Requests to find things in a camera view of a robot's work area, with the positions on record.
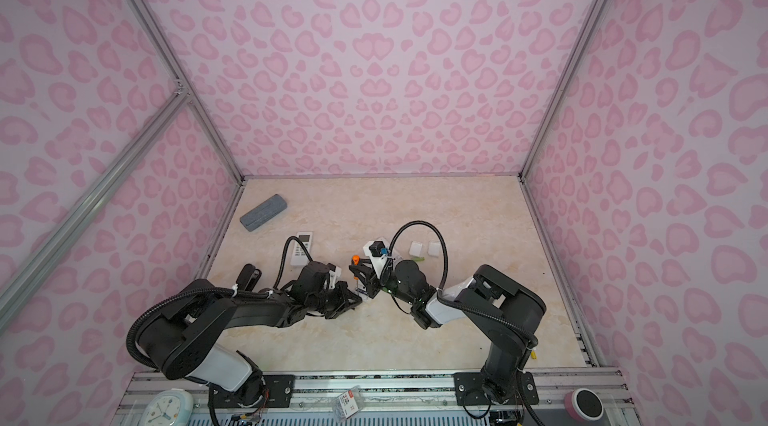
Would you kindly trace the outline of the white battery cover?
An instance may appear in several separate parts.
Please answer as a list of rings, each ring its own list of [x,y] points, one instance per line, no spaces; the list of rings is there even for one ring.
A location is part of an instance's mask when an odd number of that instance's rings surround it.
[[[423,244],[418,241],[412,241],[409,248],[409,255],[411,257],[420,258],[423,256]]]
[[[430,257],[439,257],[442,253],[442,246],[439,242],[430,242],[428,245],[428,255]]]

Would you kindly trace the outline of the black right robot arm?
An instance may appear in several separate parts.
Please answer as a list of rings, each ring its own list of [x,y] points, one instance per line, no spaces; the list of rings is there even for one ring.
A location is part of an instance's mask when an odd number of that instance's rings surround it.
[[[413,260],[389,259],[378,274],[371,259],[355,257],[349,269],[367,296],[385,292],[407,303],[404,312],[423,329],[469,319],[491,342],[479,392],[496,404],[524,402],[522,371],[546,312],[539,296],[489,265],[480,266],[454,296],[430,285]]]

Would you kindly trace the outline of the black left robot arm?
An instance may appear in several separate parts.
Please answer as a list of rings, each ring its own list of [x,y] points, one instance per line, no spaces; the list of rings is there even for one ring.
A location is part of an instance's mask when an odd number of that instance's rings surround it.
[[[262,370],[244,353],[219,345],[220,336],[232,328],[287,328],[307,316],[331,320],[356,308],[362,298],[335,279],[336,272],[332,264],[312,261],[298,279],[259,291],[258,270],[250,264],[230,288],[197,279],[142,313],[128,330],[126,350],[169,380],[204,384],[211,395],[228,393],[240,406],[264,406]]]

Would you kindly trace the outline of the small clear parts box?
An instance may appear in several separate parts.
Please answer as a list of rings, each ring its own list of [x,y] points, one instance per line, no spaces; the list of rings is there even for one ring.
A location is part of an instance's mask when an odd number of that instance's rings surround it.
[[[345,390],[333,401],[333,413],[337,421],[344,422],[363,408],[363,400],[357,387]]]

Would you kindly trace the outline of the grey rectangular sponge block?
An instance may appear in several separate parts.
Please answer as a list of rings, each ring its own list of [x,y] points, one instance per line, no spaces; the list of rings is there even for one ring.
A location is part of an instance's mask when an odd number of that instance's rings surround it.
[[[252,208],[240,217],[241,225],[252,232],[287,209],[286,200],[279,194],[274,194],[258,206]]]

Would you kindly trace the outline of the white analog clock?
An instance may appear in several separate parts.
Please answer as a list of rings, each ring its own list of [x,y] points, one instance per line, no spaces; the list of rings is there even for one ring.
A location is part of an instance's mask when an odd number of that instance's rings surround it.
[[[182,389],[170,389],[155,396],[139,420],[141,426],[186,426],[192,416],[194,400]]]

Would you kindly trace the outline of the pink tape roll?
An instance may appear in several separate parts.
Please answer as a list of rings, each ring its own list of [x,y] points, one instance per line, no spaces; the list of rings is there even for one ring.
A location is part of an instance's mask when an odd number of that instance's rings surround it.
[[[569,416],[579,422],[596,422],[603,418],[605,408],[599,396],[588,388],[568,392],[564,406]]]

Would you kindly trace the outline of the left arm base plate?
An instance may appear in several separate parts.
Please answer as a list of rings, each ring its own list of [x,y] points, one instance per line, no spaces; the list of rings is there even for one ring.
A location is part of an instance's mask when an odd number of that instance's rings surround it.
[[[209,403],[214,409],[287,408],[290,405],[296,376],[267,374],[247,381],[235,392],[214,387]]]

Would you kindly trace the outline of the aluminium front rail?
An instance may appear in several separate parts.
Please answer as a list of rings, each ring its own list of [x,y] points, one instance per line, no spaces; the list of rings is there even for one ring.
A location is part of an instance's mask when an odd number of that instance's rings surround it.
[[[532,405],[547,425],[573,425],[564,406],[566,394],[588,388],[602,400],[603,425],[637,425],[640,422],[626,381],[615,368],[533,368],[531,374],[540,402]],[[295,372],[293,395],[287,408],[265,408],[251,419],[253,425],[335,425],[334,399],[357,387],[362,410],[348,419],[350,425],[511,425],[520,412],[515,406],[459,406],[454,372],[433,371],[333,371]],[[192,425],[210,425],[206,387],[185,380],[170,381],[161,374],[137,373],[121,399],[114,425],[138,425],[147,405],[170,389],[189,392],[194,400]]]

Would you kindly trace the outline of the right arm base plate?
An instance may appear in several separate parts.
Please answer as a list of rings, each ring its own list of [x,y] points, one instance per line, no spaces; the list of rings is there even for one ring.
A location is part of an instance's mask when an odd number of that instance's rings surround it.
[[[459,406],[522,406],[524,402],[538,405],[540,402],[534,377],[530,372],[517,373],[516,379],[506,388],[499,387],[482,373],[457,372],[453,374],[456,402]]]

